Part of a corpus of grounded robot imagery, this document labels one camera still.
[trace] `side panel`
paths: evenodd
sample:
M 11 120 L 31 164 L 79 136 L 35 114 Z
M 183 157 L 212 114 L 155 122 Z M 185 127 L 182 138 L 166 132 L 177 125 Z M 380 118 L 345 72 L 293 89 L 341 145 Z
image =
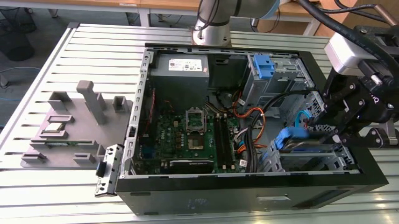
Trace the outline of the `side panel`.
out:
M 302 188 L 218 189 L 121 192 L 137 215 L 194 214 L 320 208 L 353 194 L 337 186 Z

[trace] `sticker label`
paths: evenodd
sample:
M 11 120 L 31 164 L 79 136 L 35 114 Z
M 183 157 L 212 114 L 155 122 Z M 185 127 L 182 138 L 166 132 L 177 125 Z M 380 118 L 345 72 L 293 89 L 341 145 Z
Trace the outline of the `sticker label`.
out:
M 238 99 L 238 103 L 242 104 L 242 106 L 246 104 L 245 100 L 242 98 Z
M 201 59 L 171 59 L 170 71 L 202 71 Z
M 240 166 L 241 167 L 248 167 L 248 161 L 246 160 L 240 160 Z
M 138 7 L 138 4 L 130 4 L 130 3 L 119 3 L 121 6 L 134 6 Z

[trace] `black hose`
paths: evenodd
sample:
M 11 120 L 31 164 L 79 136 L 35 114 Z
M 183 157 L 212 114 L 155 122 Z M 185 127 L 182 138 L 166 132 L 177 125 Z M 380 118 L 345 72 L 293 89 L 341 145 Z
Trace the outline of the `black hose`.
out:
M 356 7 L 349 7 L 349 8 L 342 8 L 342 9 L 325 9 L 325 8 L 320 8 L 320 10 L 325 13 L 329 14 L 337 14 L 337 13 L 348 13 L 348 12 L 353 12 L 361 9 L 368 9 L 368 8 L 376 8 L 377 4 L 366 4 L 366 5 L 361 5 L 361 6 L 356 6 Z
M 334 0 L 334 1 L 336 1 L 336 4 L 338 5 L 340 8 L 349 8 L 345 4 L 342 4 L 342 2 L 340 0 Z M 372 14 L 372 13 L 368 13 L 368 12 L 364 12 L 364 11 L 353 11 L 353 13 L 358 14 L 361 16 L 365 16 L 365 17 L 368 17 L 373 20 L 388 23 L 388 21 L 380 15 L 376 15 L 376 14 Z
M 362 49 L 365 49 L 373 56 L 376 56 L 380 62 L 390 70 L 393 75 L 399 73 L 398 62 L 396 61 L 393 56 L 381 48 L 378 44 L 376 44 L 361 33 L 350 29 L 348 26 L 342 25 L 330 16 L 328 16 L 309 0 L 298 0 L 298 2 L 308 10 L 308 12 L 313 15 L 313 17 L 318 21 L 321 21 L 322 24 L 325 24 L 330 29 L 333 29 L 337 33 L 340 33 Z M 399 82 L 398 78 L 399 77 L 396 75 L 394 79 L 397 82 Z

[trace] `aluminum extrusion table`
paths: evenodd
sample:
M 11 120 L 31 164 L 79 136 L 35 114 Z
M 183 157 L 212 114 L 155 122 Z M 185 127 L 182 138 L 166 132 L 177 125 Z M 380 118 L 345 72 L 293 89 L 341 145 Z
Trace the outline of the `aluminum extrusion table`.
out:
M 312 51 L 328 75 L 332 69 L 328 39 L 297 35 L 233 32 L 234 47 Z M 42 72 L 0 134 L 0 223 L 398 223 L 399 150 L 373 150 L 390 185 L 356 194 L 318 210 L 216 213 L 194 216 L 143 216 L 119 197 L 95 198 L 94 170 L 42 170 L 21 166 L 22 153 L 50 109 L 53 91 L 73 97 L 79 80 L 93 80 L 106 99 L 135 98 L 146 42 L 190 44 L 190 31 L 81 24 L 69 28 Z

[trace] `metal bracket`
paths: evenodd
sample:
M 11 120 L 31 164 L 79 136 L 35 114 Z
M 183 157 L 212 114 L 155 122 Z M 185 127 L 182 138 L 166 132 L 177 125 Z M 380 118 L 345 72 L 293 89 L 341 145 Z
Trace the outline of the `metal bracket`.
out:
M 115 188 L 119 176 L 123 145 L 113 145 L 107 148 L 105 160 L 99 163 L 97 175 L 99 181 L 95 189 L 95 197 L 117 196 Z
M 390 145 L 392 146 L 398 145 L 394 119 L 392 118 L 386 123 L 381 124 L 380 126 L 386 131 L 386 134 L 388 134 L 388 137 L 389 137 L 389 140 L 390 140 Z

